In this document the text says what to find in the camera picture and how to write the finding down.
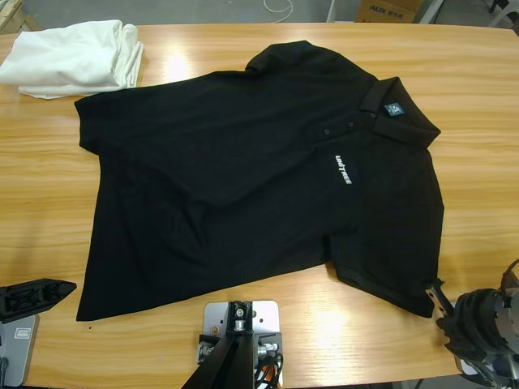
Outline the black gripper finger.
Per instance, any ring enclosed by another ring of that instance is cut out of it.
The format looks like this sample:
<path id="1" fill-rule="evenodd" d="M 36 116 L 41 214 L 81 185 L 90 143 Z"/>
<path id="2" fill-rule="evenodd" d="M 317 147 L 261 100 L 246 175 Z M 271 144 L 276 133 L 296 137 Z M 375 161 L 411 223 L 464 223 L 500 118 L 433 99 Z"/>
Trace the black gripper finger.
<path id="1" fill-rule="evenodd" d="M 1 323 L 50 310 L 76 290 L 76 283 L 39 279 L 1 287 Z"/>

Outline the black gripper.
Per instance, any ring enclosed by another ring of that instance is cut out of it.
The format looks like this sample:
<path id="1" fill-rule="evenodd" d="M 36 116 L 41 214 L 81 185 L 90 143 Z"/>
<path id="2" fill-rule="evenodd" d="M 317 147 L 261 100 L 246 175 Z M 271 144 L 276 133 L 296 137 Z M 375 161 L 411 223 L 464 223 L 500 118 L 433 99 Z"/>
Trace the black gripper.
<path id="1" fill-rule="evenodd" d="M 483 361 L 491 354 L 505 353 L 507 342 L 495 324 L 496 290 L 465 293 L 454 307 L 441 289 L 443 284 L 441 279 L 435 279 L 426 293 L 443 317 L 437 320 L 437 325 L 449 339 L 446 348 L 469 361 Z"/>

